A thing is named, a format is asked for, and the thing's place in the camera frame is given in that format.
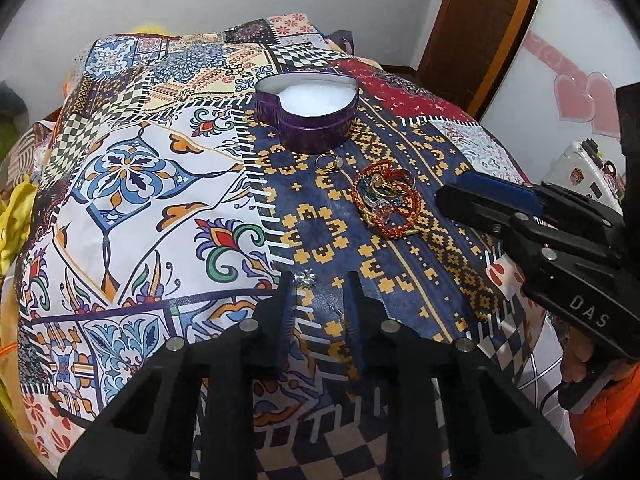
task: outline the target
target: orange clothing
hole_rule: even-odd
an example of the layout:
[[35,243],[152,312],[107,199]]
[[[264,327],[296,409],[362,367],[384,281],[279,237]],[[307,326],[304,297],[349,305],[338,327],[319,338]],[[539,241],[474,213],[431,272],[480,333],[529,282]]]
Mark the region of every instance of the orange clothing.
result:
[[575,452],[584,466],[595,462],[622,429],[640,397],[640,367],[603,390],[584,413],[569,415]]

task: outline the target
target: brown wooden door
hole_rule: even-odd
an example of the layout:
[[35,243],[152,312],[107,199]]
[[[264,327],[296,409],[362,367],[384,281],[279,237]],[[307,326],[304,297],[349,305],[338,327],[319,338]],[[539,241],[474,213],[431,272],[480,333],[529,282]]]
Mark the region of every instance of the brown wooden door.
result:
[[473,116],[482,113],[529,26],[535,3],[443,0],[418,68],[424,87]]

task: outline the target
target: purple heart-shaped box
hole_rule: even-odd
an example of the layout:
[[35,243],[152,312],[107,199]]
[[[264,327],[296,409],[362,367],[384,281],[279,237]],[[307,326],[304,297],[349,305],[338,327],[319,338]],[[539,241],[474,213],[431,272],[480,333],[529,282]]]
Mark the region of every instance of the purple heart-shaped box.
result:
[[[353,99],[343,108],[324,115],[297,115],[286,111],[279,93],[296,85],[344,85]],[[271,75],[255,85],[256,118],[280,133],[281,145],[290,152],[315,155],[340,146],[349,138],[358,111],[359,87],[349,75],[301,70]]]

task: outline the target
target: white lettering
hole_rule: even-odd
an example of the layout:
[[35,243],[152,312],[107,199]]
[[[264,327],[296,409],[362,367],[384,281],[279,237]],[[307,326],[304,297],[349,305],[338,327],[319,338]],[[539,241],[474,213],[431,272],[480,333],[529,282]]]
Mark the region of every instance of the white lettering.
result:
[[574,310],[578,310],[583,303],[584,299],[582,298],[582,296],[576,296],[569,306]]
[[602,316],[600,316],[600,320],[596,322],[596,325],[602,328],[607,324],[608,319],[609,319],[609,314],[602,314]]
[[596,308],[592,306],[589,310],[585,310],[582,315],[588,317],[589,319],[593,319],[593,314],[596,313]]

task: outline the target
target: metal rivet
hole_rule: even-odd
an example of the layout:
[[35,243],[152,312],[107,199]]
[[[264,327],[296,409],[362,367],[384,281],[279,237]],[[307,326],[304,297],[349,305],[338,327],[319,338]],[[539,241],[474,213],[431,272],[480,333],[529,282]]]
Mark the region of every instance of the metal rivet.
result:
[[544,258],[550,261],[558,259],[558,255],[556,254],[556,252],[549,247],[543,247],[542,249],[540,249],[540,254],[542,254]]
[[395,319],[385,319],[382,323],[380,323],[380,329],[382,330],[382,332],[395,334],[398,330],[400,330],[400,323],[398,323]]
[[259,326],[260,325],[255,319],[243,319],[240,322],[240,330],[242,330],[243,332],[253,332]]
[[460,339],[456,339],[456,348],[461,352],[471,352],[476,348],[476,343],[471,341],[471,339],[462,337]]
[[169,352],[177,352],[178,350],[181,350],[184,347],[184,339],[177,336],[170,337],[169,339],[166,340],[166,343],[164,343],[164,346],[166,346],[166,349]]

